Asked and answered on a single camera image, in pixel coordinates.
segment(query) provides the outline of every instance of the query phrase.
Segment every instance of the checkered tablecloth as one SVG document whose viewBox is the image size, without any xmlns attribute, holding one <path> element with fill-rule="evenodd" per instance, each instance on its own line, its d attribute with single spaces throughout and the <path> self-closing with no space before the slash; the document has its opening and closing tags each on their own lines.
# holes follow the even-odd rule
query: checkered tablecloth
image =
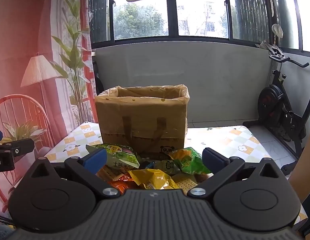
<svg viewBox="0 0 310 240">
<path fill-rule="evenodd" d="M 84 157 L 88 154 L 86 144 L 100 143 L 103 141 L 98 123 L 84 122 L 50 150 L 46 157 L 50 162 L 64 162 L 70 156 Z"/>
<path fill-rule="evenodd" d="M 202 153 L 207 147 L 229 158 L 237 156 L 246 162 L 258 163 L 270 157 L 252 132 L 244 126 L 189 128 L 185 147 Z"/>
<path fill-rule="evenodd" d="M 50 162 L 64 162 L 70 156 L 84 157 L 88 154 L 86 144 L 102 143 L 98 123 L 85 122 L 58 143 L 46 157 Z M 270 157 L 260 142 L 244 126 L 213 128 L 189 128 L 185 137 L 185 148 L 192 147 L 199 153 L 207 147 L 229 158 L 238 156 L 246 162 L 258 163 L 264 157 Z M 300 228 L 307 219 L 301 205 L 294 229 Z"/>
</svg>

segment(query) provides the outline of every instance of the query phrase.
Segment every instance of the white tile floor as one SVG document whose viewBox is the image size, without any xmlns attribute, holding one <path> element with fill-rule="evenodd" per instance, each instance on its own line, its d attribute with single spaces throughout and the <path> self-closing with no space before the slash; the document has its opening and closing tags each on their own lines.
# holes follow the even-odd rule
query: white tile floor
<svg viewBox="0 0 310 240">
<path fill-rule="evenodd" d="M 188 123 L 189 128 L 201 127 L 222 127 L 243 125 L 243 122 L 251 120 L 230 120 L 217 122 L 194 122 Z M 259 140 L 268 154 L 273 158 L 276 164 L 281 168 L 285 164 L 296 161 L 295 157 L 263 126 L 253 126 L 249 130 Z"/>
</svg>

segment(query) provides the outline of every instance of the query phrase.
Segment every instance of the panda logo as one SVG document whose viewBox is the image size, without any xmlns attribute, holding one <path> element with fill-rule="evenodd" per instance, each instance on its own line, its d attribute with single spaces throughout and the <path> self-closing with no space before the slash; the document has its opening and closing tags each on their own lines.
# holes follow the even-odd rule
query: panda logo
<svg viewBox="0 0 310 240">
<path fill-rule="evenodd" d="M 169 152 L 172 152 L 175 149 L 174 146 L 172 146 L 172 147 L 170 147 L 170 146 L 161 146 L 160 148 L 161 148 L 161 152 L 163 152 L 165 154 L 168 154 Z"/>
</svg>

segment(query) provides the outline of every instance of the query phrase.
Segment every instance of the cracker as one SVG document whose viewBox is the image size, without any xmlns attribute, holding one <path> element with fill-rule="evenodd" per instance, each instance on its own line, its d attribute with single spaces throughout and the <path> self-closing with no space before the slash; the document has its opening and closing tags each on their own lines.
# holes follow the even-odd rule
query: cracker
<svg viewBox="0 0 310 240">
<path fill-rule="evenodd" d="M 187 195 L 187 192 L 190 189 L 197 186 L 194 175 L 179 173 L 172 176 L 172 179 L 176 183 L 176 185 L 183 190 L 185 195 Z"/>
</svg>

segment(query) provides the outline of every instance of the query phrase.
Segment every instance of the box handle strap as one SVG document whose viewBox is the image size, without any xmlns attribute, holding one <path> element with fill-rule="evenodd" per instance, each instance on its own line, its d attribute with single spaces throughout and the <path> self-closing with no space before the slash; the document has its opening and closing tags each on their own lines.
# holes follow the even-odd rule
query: box handle strap
<svg viewBox="0 0 310 240">
<path fill-rule="evenodd" d="M 131 118 L 129 116 L 122 117 L 122 123 L 124 127 L 125 138 L 130 144 L 130 146 L 134 149 L 134 145 L 132 142 L 132 130 L 131 130 Z M 162 138 L 164 131 L 167 128 L 166 118 L 165 117 L 157 117 L 157 129 L 154 131 L 153 141 L 142 151 L 146 152 L 154 145 L 156 145 L 159 140 Z"/>
</svg>

